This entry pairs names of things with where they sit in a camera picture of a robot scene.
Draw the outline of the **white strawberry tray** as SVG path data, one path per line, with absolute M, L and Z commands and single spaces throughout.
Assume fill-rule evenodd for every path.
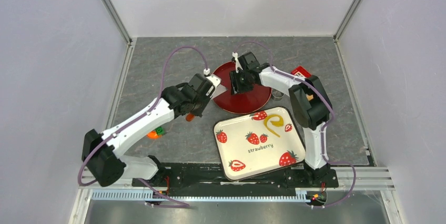
M 263 120 L 272 114 L 284 119 L 282 127 L 269 125 L 280 138 L 263 125 Z M 225 176 L 231 181 L 289 167 L 306 157 L 292 115 L 281 106 L 219 121 L 214 125 L 214 137 Z

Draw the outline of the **round red tray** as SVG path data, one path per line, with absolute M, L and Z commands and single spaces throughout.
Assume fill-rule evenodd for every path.
M 227 62 L 220 65 L 214 75 L 221 79 L 221 84 L 227 90 L 213 99 L 221 109 L 233 114 L 251 114 L 260 110 L 270 99 L 270 87 L 254 85 L 254 89 L 243 94 L 231 94 L 230 72 L 235 69 L 235 63 Z

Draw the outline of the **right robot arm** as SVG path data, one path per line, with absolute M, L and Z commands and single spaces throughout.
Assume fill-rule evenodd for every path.
M 331 171 L 326 154 L 326 127 L 334 115 L 332 104 L 320 81 L 312 75 L 298 77 L 268 63 L 260 64 L 252 52 L 232 54 L 235 69 L 229 74 L 232 95 L 253 90 L 255 85 L 270 87 L 290 98 L 293 115 L 304 129 L 306 157 L 304 180 L 317 186 Z

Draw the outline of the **round metal cookie cutter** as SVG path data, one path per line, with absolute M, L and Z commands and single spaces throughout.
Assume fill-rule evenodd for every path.
M 273 100 L 275 100 L 275 101 L 280 101 L 280 100 L 283 99 L 283 97 L 284 97 L 284 93 L 282 93 L 282 92 L 280 92 L 280 91 L 278 91 L 278 90 L 275 90 L 275 89 L 272 90 L 271 98 L 272 98 Z

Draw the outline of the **yellow dough scrap strip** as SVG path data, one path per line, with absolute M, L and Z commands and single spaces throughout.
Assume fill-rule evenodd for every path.
M 284 126 L 284 119 L 280 115 L 272 114 L 272 115 L 267 116 L 263 120 L 263 125 L 270 133 L 272 133 L 273 135 L 280 138 L 280 135 L 278 133 L 276 133 L 273 129 L 271 129 L 269 127 L 269 125 L 272 125 L 274 127 L 282 127 L 282 126 Z

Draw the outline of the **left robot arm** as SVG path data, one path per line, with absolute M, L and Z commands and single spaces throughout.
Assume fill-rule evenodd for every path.
M 165 180 L 165 172 L 150 157 L 127 156 L 126 151 L 149 132 L 179 116 L 202 116 L 208 103 L 225 92 L 221 78 L 195 74 L 192 79 L 162 90 L 148 106 L 124 122 L 99 133 L 92 129 L 84 136 L 81 171 L 88 168 L 94 181 L 108 187 L 120 178 L 145 179 L 152 186 Z

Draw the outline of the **wooden roller with handle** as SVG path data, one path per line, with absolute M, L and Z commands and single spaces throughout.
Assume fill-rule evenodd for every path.
M 314 95 L 313 94 L 306 94 L 306 98 L 308 101 L 312 101 L 314 99 Z

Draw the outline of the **metal spatula orange handle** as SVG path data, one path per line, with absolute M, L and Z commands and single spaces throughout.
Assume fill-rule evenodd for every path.
M 222 93 L 226 92 L 227 88 L 220 84 L 213 92 L 213 94 L 210 96 L 210 100 L 218 97 L 219 95 L 221 95 Z M 197 112 L 190 112 L 187 116 L 186 116 L 186 120 L 187 121 L 192 121 L 196 116 L 201 117 L 201 115 L 198 115 Z

